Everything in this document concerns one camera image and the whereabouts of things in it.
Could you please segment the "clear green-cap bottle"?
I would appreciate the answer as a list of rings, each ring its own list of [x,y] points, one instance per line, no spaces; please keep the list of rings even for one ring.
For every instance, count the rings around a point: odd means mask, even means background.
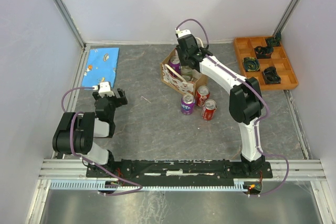
[[[185,81],[192,81],[193,69],[189,66],[181,66],[181,76]]]

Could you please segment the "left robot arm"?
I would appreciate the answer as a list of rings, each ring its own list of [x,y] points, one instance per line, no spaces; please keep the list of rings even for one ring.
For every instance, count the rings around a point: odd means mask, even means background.
[[[127,105],[125,91],[118,88],[119,96],[113,91],[100,94],[94,91],[94,112],[75,115],[64,112],[53,137],[55,152],[81,157],[88,163],[88,168],[110,177],[116,171],[116,164],[111,151],[94,142],[95,138],[112,138],[116,129],[114,116],[116,108]]]

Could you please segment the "purple fanta can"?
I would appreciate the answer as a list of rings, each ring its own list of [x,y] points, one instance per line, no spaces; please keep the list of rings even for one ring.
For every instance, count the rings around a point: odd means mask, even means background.
[[[184,115],[191,115],[195,107],[195,98],[192,94],[186,93],[181,98],[181,112]]]

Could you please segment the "red cola can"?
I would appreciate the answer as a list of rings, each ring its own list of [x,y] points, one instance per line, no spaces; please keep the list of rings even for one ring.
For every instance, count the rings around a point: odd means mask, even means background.
[[[198,89],[196,90],[195,95],[196,105],[202,107],[205,101],[209,98],[209,96],[210,96],[209,88],[207,86],[199,86]]]
[[[202,108],[202,119],[210,121],[217,109],[217,103],[213,99],[207,99]]]

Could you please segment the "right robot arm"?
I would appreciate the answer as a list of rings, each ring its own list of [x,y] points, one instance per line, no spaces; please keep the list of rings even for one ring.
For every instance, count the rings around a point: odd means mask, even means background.
[[[238,171],[254,177],[265,164],[260,146],[259,121],[263,108],[269,110],[262,98],[256,78],[245,78],[222,64],[208,47],[199,46],[189,30],[177,31],[176,51],[180,63],[210,77],[229,94],[229,112],[238,123],[242,139]]]

